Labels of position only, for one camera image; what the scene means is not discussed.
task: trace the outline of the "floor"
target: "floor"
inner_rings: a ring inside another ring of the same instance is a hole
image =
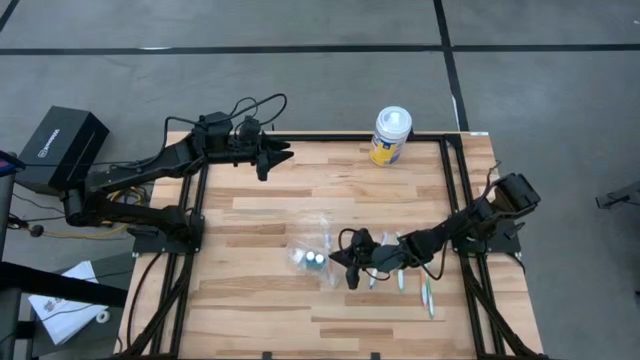
[[[447,56],[210,53],[218,46],[438,46],[443,28],[434,4],[442,3],[445,42],[454,49],[498,47],[447,50]],[[633,296],[640,289],[638,209],[599,210],[594,201],[640,180],[640,47],[502,46],[638,44],[637,1],[0,0],[0,13],[7,7],[13,11],[0,18],[10,14],[4,28],[0,20],[3,150],[19,152],[55,104],[91,110],[109,127],[113,135],[102,160],[139,158],[156,151],[168,115],[196,118],[228,111],[244,96],[275,92],[290,101],[278,130],[371,130],[377,112],[396,104],[411,112],[416,130],[488,131],[500,171],[524,173],[543,199],[526,218],[521,240],[546,352],[564,359],[635,359],[640,353]],[[139,47],[209,53],[61,56],[42,50]],[[41,50],[18,55],[32,48]],[[263,116],[273,111],[275,104],[260,109]],[[59,206],[53,198],[16,192]],[[12,211],[52,215],[19,200]],[[47,225],[65,229],[59,222]],[[5,259],[54,270],[130,247],[128,240],[12,233]],[[106,356],[110,345],[102,345],[55,357]]]

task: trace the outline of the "pen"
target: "pen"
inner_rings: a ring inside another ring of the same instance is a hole
[[[435,309],[435,304],[433,303],[433,292],[431,291],[431,279],[429,279],[429,277],[426,277],[426,279],[427,279],[427,283],[426,283],[427,297],[429,301],[429,317],[431,318],[431,320],[433,320],[433,318],[436,317],[436,309]]]
[[[382,236],[382,243],[381,245],[385,245],[387,243],[387,233],[385,232],[384,235]],[[373,289],[373,284],[376,283],[376,275],[378,275],[378,269],[373,269],[373,272],[371,273],[371,280],[369,280],[369,290]]]
[[[427,280],[425,279],[424,271],[420,270],[420,294],[422,296],[422,306],[427,308],[428,299],[427,299]]]
[[[399,232],[396,233],[396,241],[398,240],[398,238],[400,238]],[[402,269],[398,270],[398,289],[400,290],[401,294],[404,294],[404,270]]]

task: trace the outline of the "wooden tabletop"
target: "wooden tabletop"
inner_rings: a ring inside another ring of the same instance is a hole
[[[185,134],[170,133],[169,142]],[[462,138],[478,196],[495,162],[491,141],[486,134],[463,133]],[[181,357],[259,358],[271,351],[275,358],[369,358],[371,352],[380,352],[382,358],[475,358],[460,264],[453,251],[446,254],[442,279],[432,281],[433,320],[421,304],[417,269],[405,271],[401,294],[395,277],[369,290],[369,278],[362,274],[358,290],[350,291],[344,279],[332,288],[315,276],[297,273],[288,262],[285,246],[290,241],[322,241],[323,219],[337,248],[336,236],[345,227],[367,227],[380,241],[385,231],[424,229],[449,215],[437,143],[408,143],[389,168],[369,160],[369,146],[294,142],[295,156],[274,168],[267,182],[259,182],[248,164],[211,167],[204,201],[206,234],[195,257]],[[450,154],[462,198],[453,149]],[[177,204],[180,186],[180,179],[156,181],[152,206]],[[435,255],[434,272],[439,271],[441,255]],[[152,257],[136,261],[125,314]],[[166,258],[158,260],[142,287],[134,337],[157,309]],[[489,256],[488,263],[499,310],[525,344],[541,352],[522,269],[503,255]],[[343,272],[335,266],[333,270]],[[491,351],[488,321],[484,311],[481,314]],[[173,313],[167,319],[164,351]],[[123,340],[126,321],[125,315]]]

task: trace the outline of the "clear plastic bag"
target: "clear plastic bag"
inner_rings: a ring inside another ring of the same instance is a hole
[[[287,244],[287,258],[298,271],[318,276],[325,284],[336,287],[341,274],[335,271],[336,266],[329,259],[331,233],[329,222],[324,217],[320,218],[320,228],[321,241],[290,241]]]

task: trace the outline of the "white paper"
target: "white paper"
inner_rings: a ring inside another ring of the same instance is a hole
[[[93,272],[90,261],[83,261],[62,275],[76,279],[88,279],[87,281],[98,283],[98,280],[93,279],[96,275]],[[107,309],[107,306],[104,305],[88,306],[90,304],[41,295],[29,296],[29,302],[36,311],[36,314],[38,314],[40,320],[45,320],[60,312],[78,310],[86,307],[83,310],[53,316],[43,322],[49,336],[51,336],[51,340],[56,345],[69,340],[80,331],[80,329],[93,320],[99,312]]]

